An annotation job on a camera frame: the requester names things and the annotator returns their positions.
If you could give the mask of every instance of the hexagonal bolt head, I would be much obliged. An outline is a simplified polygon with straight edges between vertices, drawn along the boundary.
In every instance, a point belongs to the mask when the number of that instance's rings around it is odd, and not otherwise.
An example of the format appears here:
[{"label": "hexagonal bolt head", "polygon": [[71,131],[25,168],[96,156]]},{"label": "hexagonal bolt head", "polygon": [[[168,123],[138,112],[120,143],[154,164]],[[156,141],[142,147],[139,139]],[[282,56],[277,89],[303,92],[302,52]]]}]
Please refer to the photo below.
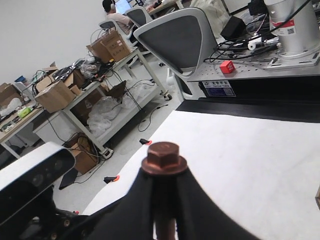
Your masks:
[{"label": "hexagonal bolt head", "polygon": [[159,168],[166,168],[179,164],[179,146],[172,142],[157,142],[148,149],[148,164],[153,164]]}]

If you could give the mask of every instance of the computer monitor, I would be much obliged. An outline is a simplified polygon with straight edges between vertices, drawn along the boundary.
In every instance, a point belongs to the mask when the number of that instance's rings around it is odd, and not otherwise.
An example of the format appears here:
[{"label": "computer monitor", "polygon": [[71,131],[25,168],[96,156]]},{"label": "computer monitor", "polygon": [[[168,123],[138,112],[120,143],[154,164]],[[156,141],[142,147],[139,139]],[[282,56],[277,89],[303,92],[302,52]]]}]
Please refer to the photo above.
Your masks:
[{"label": "computer monitor", "polygon": [[124,14],[127,10],[131,9],[132,6],[127,0],[119,0],[115,3],[116,12]]}]

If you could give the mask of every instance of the qr code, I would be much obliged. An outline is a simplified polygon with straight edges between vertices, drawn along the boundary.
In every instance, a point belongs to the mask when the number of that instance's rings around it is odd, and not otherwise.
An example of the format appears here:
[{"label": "qr code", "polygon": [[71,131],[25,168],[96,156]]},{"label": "qr code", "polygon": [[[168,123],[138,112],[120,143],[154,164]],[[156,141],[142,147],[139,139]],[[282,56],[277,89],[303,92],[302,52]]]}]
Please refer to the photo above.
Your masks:
[{"label": "qr code", "polygon": [[287,31],[288,31],[288,35],[295,33],[295,29],[294,28],[289,28]]},{"label": "qr code", "polygon": [[227,96],[234,96],[235,95],[231,88],[224,88],[223,90],[225,92],[225,95],[227,95]]}]

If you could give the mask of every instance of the red block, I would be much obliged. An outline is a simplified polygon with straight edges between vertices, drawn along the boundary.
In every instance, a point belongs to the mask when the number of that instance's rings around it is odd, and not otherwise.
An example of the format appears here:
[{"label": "red block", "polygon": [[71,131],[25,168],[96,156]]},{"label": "red block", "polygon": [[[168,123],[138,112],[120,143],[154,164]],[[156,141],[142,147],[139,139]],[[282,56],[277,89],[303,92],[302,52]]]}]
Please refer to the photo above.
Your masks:
[{"label": "red block", "polygon": [[234,63],[231,60],[224,61],[220,65],[220,69],[223,74],[230,74],[232,73],[236,68],[234,66]]}]

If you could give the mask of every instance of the white workbench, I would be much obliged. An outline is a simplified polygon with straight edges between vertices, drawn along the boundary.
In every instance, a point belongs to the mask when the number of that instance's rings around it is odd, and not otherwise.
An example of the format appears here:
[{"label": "white workbench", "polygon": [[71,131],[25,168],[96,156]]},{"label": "white workbench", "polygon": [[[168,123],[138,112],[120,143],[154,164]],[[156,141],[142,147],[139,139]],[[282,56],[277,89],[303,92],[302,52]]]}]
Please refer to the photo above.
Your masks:
[{"label": "white workbench", "polygon": [[[320,123],[174,111],[150,139],[179,144],[204,191],[260,239],[320,239]],[[147,149],[132,156],[84,215],[127,193]]]}]

